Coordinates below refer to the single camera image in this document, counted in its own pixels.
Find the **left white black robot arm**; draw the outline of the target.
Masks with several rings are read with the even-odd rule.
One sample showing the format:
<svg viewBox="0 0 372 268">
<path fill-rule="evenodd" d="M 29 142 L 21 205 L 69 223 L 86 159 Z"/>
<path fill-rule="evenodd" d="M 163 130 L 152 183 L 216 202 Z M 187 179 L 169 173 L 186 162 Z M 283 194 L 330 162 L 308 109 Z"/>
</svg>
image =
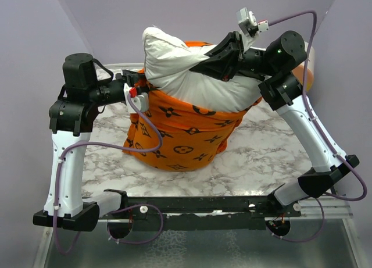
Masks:
<svg viewBox="0 0 372 268">
<path fill-rule="evenodd" d="M 99 218 L 110 212 L 115 218 L 128 213 L 123 191 L 104 191 L 84 201 L 81 194 L 86 143 L 90 140 L 99 107 L 125 102 L 130 88 L 142 73 L 123 70 L 99 80 L 102 64 L 88 53 L 66 57 L 62 66 L 65 83 L 49 109 L 53 164 L 49 194 L 44 208 L 33 216 L 33 224 L 71 231 L 92 231 Z"/>
</svg>

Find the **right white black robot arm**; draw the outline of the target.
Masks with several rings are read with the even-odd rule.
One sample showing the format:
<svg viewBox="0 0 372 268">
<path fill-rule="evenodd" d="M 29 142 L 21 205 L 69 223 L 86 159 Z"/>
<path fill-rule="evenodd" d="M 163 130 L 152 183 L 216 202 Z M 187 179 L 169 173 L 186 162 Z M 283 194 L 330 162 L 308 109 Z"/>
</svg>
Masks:
<svg viewBox="0 0 372 268">
<path fill-rule="evenodd" d="M 305 42 L 296 31 L 286 31 L 266 50 L 243 50 L 242 37 L 230 32 L 207 54 L 207 60 L 192 72 L 228 81 L 235 75 L 256 78 L 259 91 L 271 109 L 290 126 L 305 149 L 312 167 L 295 181 L 274 190 L 267 210 L 281 216 L 288 205 L 303 198 L 318 198 L 359 165 L 356 155 L 347 155 L 316 119 L 303 87 L 292 70 L 307 58 Z"/>
</svg>

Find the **white pillow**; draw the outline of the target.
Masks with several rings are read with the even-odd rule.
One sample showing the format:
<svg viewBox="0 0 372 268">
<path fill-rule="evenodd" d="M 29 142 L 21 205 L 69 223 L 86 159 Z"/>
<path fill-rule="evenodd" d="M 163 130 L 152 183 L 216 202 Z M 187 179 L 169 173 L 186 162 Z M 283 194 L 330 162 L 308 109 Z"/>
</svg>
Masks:
<svg viewBox="0 0 372 268">
<path fill-rule="evenodd" d="M 212 111 L 237 113 L 261 97 L 257 79 L 234 76 L 225 82 L 191 71 L 207 59 L 214 45 L 189 47 L 157 27 L 144 30 L 142 43 L 146 79 L 172 98 Z"/>
</svg>

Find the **orange patterned fleece pillowcase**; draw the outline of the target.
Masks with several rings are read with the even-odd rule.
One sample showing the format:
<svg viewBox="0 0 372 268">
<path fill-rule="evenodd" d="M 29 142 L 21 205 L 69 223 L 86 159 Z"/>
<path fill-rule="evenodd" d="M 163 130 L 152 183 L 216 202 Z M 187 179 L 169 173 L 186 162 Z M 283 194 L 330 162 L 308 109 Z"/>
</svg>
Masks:
<svg viewBox="0 0 372 268">
<path fill-rule="evenodd" d="M 206 42 L 185 42 L 189 47 L 211 46 Z M 227 147 L 231 133 L 245 113 L 261 101 L 237 113 L 217 112 L 172 98 L 150 88 L 146 117 L 130 116 L 124 143 L 126 153 L 141 162 L 166 171 L 193 171 L 208 165 Z"/>
</svg>

